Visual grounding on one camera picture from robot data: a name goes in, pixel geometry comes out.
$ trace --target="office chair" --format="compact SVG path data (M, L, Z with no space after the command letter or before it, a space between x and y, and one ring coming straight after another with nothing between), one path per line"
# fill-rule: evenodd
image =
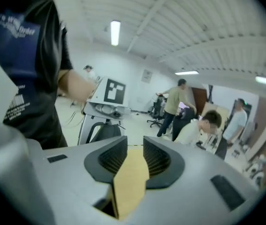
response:
M160 115L161 112L161 105L162 105L162 100L163 100L163 96L159 96L157 101L153 103L153 112L151 112L151 116L152 118L154 118L155 120L147 120L147 122L152 122L152 124L150 125L150 127L152 127L152 125L156 124L159 127L161 127L162 123L158 122L159 120L161 120L163 117Z

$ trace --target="beige shirt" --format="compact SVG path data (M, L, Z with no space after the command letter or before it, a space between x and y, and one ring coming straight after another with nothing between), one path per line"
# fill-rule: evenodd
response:
M200 131L198 128L198 121L188 123L184 126L178 137L175 140L175 143L181 143L187 146L194 146L195 143L199 140Z
M185 91L180 89L179 87L173 87L167 91L168 98L165 106L165 111L175 115L178 109L179 103L186 103L186 95Z

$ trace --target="person in white shirt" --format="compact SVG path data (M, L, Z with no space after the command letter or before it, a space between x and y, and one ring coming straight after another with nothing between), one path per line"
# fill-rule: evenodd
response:
M235 105L235 112L227 129L224 131L218 148L215 152L221 159L225 159L227 149L231 148L236 138L242 133L246 122L247 114L243 109L245 101L239 98Z
M175 139L175 143L192 146L198 141L201 130L204 133L215 134L220 126L221 115L215 110L210 110L201 121L194 121L184 126Z
M86 80L92 80L92 81L96 80L97 77L95 75L95 72L93 71L92 66L90 66L90 65L85 66L84 71L85 71L84 78Z

